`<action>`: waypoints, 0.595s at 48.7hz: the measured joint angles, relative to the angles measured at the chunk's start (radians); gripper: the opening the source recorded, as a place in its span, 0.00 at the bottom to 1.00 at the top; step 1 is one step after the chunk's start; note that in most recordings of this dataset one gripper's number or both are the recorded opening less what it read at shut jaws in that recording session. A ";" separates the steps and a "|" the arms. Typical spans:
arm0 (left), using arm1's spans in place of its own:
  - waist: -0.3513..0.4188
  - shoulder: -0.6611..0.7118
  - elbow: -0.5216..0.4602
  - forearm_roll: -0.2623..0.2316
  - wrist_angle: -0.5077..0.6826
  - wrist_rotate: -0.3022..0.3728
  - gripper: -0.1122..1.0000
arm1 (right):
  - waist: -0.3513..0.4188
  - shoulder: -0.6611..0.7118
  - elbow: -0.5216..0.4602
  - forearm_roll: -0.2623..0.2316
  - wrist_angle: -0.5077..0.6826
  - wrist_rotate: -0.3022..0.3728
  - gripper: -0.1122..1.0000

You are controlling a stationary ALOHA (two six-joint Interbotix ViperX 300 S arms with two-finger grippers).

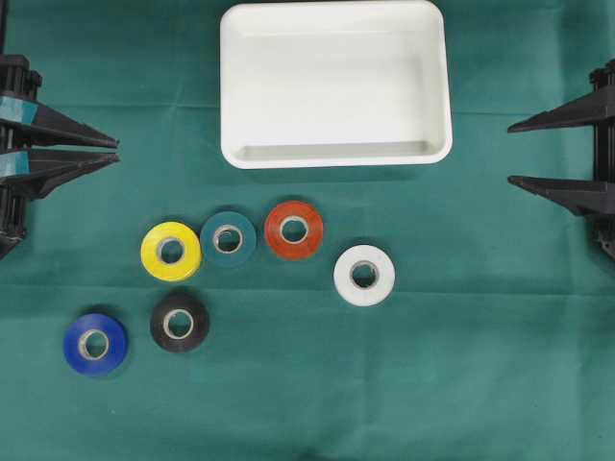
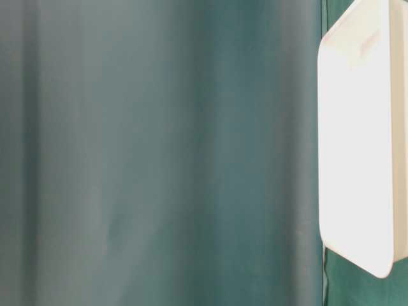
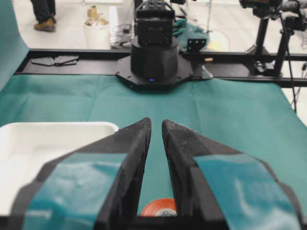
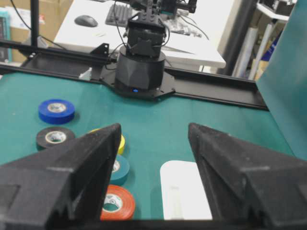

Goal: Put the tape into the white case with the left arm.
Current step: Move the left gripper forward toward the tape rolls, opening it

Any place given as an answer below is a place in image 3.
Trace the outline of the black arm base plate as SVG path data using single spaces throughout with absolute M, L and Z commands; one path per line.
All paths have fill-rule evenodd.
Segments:
M 181 56 L 173 65 L 171 62 L 137 63 L 132 69 L 131 57 L 118 61 L 116 76 L 129 87 L 140 90 L 164 90 L 172 88 L 193 77 L 191 62 Z

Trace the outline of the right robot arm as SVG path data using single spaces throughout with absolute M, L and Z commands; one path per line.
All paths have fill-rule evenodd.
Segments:
M 137 35 L 132 41 L 131 71 L 150 83 L 171 78 L 178 69 L 175 11 L 164 0 L 147 0 L 135 12 Z

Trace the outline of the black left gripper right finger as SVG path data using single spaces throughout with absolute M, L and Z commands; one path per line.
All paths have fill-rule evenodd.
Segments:
M 304 230 L 294 189 L 265 161 L 162 122 L 177 214 L 211 230 Z

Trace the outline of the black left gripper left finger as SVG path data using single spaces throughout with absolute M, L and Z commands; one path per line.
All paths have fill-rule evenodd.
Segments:
M 151 120 L 45 163 L 18 193 L 13 230 L 108 230 L 137 215 Z

